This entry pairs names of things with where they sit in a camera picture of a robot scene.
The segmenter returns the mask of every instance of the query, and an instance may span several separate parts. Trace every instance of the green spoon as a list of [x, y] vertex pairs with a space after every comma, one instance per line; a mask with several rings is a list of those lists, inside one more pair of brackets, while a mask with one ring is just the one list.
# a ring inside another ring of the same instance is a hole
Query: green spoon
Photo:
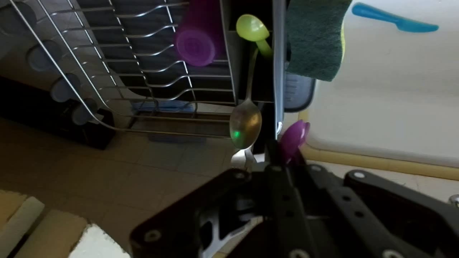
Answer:
[[258, 50], [263, 57], [272, 57], [272, 48], [266, 43], [269, 31], [256, 15], [242, 14], [235, 22], [235, 30], [238, 31], [239, 37], [256, 43]]

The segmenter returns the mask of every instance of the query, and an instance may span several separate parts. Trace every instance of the metal spoon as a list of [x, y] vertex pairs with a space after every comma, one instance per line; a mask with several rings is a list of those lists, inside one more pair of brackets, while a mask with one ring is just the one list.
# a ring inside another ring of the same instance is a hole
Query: metal spoon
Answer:
[[272, 57], [272, 48], [266, 43], [266, 38], [269, 37], [269, 30], [256, 15], [242, 14], [235, 22], [235, 30], [238, 31], [239, 37], [256, 43], [259, 53], [263, 57]]
[[258, 48], [249, 58], [245, 100], [233, 107], [229, 116], [229, 136], [238, 149], [251, 146], [261, 130], [261, 111], [251, 100], [256, 55]]

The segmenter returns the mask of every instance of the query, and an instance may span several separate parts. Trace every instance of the purple utensil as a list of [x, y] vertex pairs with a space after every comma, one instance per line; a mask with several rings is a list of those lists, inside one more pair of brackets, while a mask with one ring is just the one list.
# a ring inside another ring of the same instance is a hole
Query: purple utensil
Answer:
[[296, 154], [298, 147], [305, 141], [308, 131], [309, 123], [302, 120], [296, 120], [285, 130], [279, 140], [284, 163], [289, 163], [289, 160]]
[[190, 0], [175, 34], [176, 53], [192, 65], [206, 65], [225, 50], [218, 0]]

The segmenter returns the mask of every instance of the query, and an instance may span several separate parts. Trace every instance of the dish towel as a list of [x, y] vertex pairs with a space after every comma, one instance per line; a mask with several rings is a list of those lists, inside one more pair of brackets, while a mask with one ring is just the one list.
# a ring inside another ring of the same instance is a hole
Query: dish towel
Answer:
[[332, 80], [344, 55], [342, 17], [351, 0], [289, 0], [286, 71]]

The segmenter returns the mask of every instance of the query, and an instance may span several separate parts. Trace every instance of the teal towel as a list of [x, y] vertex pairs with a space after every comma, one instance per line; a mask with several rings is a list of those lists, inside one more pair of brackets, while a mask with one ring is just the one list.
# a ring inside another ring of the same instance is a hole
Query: teal towel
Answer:
[[341, 22], [351, 0], [291, 0], [286, 38], [291, 58], [286, 71], [332, 80], [341, 64]]

